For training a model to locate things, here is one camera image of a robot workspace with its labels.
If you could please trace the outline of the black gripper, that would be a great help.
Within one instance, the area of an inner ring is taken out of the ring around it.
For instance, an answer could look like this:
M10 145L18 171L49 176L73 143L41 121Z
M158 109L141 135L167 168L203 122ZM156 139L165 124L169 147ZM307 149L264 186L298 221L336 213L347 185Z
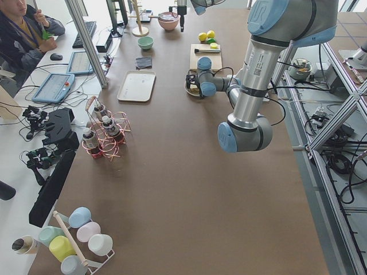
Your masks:
M199 88L199 82L198 82L198 77L196 74L187 74L185 77L185 87L187 89L190 88L190 84L196 84L196 86L198 86Z
M180 15L180 32L184 32L184 15L187 14L187 0L177 0L177 13Z

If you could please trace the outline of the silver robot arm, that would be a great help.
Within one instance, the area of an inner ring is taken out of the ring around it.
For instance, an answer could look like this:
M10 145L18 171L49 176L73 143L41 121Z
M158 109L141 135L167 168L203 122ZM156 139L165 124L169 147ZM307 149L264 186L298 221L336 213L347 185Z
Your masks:
M208 7L219 5L221 0L191 0L190 1L197 15L202 15ZM184 32L185 15L187 15L187 0L177 0L177 13L180 17L180 31Z
M337 26L338 1L256 1L248 16L251 39L239 77L217 77L212 61L201 57L186 87L201 97L226 92L234 110L217 130L226 152L258 151L272 140L272 127L259 113L281 51L330 41Z

